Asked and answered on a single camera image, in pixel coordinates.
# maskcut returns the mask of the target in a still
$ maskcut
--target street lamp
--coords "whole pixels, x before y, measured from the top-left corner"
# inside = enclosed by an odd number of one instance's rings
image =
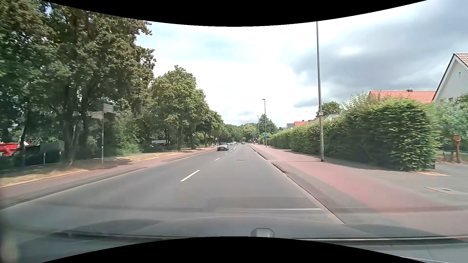
[[[265,99],[262,99],[262,100],[264,102],[263,106],[264,106],[264,109],[265,109],[265,116],[263,118],[263,122],[265,123],[265,134],[266,134],[266,100]]]
[[[325,161],[325,155],[323,150],[323,123],[322,123],[322,89],[320,86],[320,52],[319,52],[319,22],[315,22],[317,32],[317,80],[319,88],[319,122],[320,122],[320,161]]]
[[[258,142],[260,143],[260,117],[257,115]]]

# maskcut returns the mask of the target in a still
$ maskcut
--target white car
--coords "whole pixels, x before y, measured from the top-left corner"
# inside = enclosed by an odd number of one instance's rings
[[[218,144],[218,149],[216,149],[216,151],[221,151],[221,150],[223,150],[223,151],[229,150],[229,145],[227,145],[227,143],[225,143],[225,142],[220,142]]]

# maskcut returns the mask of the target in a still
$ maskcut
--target road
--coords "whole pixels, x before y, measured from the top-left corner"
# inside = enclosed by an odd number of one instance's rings
[[[62,230],[118,219],[267,215],[341,223],[248,145],[90,183],[1,211],[9,222]]]

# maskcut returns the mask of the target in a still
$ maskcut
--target car hood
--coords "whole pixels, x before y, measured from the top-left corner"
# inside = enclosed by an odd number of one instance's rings
[[[264,236],[336,242],[340,240],[448,239],[426,231],[379,224],[333,224],[304,219],[263,216],[217,216],[169,221],[125,219],[100,222],[48,234],[77,237],[189,238]]]

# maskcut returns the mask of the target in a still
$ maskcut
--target cloud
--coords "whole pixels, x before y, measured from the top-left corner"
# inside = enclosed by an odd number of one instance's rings
[[[410,19],[355,28],[323,45],[321,77],[329,83],[328,93],[346,100],[372,89],[435,90],[452,53],[468,51],[467,17],[459,11],[468,2],[417,5],[424,12]],[[297,76],[306,74],[309,85],[317,82],[315,60],[316,50],[310,49],[290,63]]]
[[[427,0],[319,22],[322,102],[371,89],[436,89],[452,53],[468,52],[465,0]],[[278,126],[318,108],[315,23],[200,27],[154,23],[138,44],[154,48],[155,75],[194,74],[226,123]],[[220,98],[230,97],[228,101]]]
[[[294,103],[292,106],[295,108],[305,108],[305,107],[311,107],[311,106],[317,106],[317,105],[318,105],[317,98],[307,98],[307,99],[302,99]]]

